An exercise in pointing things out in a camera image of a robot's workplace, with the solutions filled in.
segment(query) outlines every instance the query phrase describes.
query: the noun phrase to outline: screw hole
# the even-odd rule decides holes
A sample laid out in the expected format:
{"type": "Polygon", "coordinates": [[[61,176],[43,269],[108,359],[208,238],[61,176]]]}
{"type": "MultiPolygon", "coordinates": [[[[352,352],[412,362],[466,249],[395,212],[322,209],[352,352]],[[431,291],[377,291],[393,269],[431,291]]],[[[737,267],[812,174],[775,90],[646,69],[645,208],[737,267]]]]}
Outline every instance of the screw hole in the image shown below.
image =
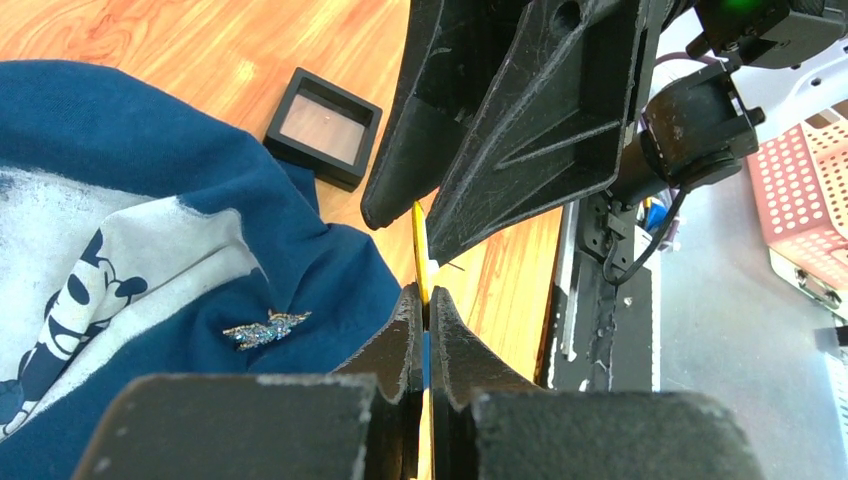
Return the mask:
{"type": "Polygon", "coordinates": [[[557,9],[553,18],[554,30],[566,34],[580,25],[580,5],[577,2],[565,2],[557,9]]]}

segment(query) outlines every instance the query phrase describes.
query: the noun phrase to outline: navy blue fabric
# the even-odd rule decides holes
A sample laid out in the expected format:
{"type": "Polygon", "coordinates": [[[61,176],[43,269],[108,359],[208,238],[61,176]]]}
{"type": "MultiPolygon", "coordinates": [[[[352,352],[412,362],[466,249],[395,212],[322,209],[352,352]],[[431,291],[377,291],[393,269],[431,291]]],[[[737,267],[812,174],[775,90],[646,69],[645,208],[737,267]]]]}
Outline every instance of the navy blue fabric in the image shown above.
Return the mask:
{"type": "Polygon", "coordinates": [[[0,63],[0,166],[176,195],[203,213],[237,209],[264,272],[206,293],[124,345],[0,443],[2,479],[67,478],[106,406],[140,375],[328,372],[385,323],[400,291],[367,235],[320,220],[311,172],[281,165],[248,133],[117,70],[0,63]],[[235,351],[221,331],[269,308],[313,313],[281,341],[235,351]]]}

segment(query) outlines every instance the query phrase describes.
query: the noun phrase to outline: black frame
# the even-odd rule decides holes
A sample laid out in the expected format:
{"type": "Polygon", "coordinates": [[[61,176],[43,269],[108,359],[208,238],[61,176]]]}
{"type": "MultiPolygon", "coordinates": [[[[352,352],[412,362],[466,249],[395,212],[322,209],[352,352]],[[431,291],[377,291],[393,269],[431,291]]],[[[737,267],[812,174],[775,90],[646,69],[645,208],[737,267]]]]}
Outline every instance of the black frame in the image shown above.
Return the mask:
{"type": "Polygon", "coordinates": [[[308,168],[315,172],[317,178],[352,192],[365,177],[382,115],[380,107],[298,67],[283,94],[280,106],[274,112],[262,144],[277,160],[308,168]],[[298,94],[365,126],[353,165],[280,133],[298,94]]]}

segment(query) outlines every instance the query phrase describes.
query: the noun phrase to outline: wood grain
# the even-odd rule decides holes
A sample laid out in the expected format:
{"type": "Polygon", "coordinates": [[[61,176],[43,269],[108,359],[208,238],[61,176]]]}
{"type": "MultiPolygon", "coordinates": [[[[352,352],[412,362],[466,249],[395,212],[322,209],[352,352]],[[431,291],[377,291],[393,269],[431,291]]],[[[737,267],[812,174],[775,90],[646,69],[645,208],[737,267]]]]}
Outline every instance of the wood grain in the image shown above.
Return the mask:
{"type": "MultiPolygon", "coordinates": [[[[409,0],[0,0],[0,12],[0,60],[116,67],[261,138],[297,66],[388,112],[409,0]]],[[[325,221],[366,230],[362,188],[317,189],[325,221]]],[[[453,262],[464,271],[446,266],[435,279],[480,338],[528,378],[559,218],[557,210],[509,228],[453,262]]],[[[408,215],[370,233],[398,280],[412,281],[408,215]]]]}

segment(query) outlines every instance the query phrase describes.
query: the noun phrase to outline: mickey mouse graphic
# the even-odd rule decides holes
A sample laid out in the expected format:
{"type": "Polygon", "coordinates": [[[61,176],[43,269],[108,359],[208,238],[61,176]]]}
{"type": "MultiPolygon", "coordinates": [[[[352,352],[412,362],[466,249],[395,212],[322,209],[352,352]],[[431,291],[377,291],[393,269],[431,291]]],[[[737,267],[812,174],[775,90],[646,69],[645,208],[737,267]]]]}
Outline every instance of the mickey mouse graphic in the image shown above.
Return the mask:
{"type": "Polygon", "coordinates": [[[98,229],[62,289],[44,308],[44,325],[35,346],[18,365],[18,378],[0,381],[0,439],[29,416],[51,385],[85,345],[109,326],[118,312],[147,292],[141,277],[125,280],[109,258],[101,256],[98,229]]]}

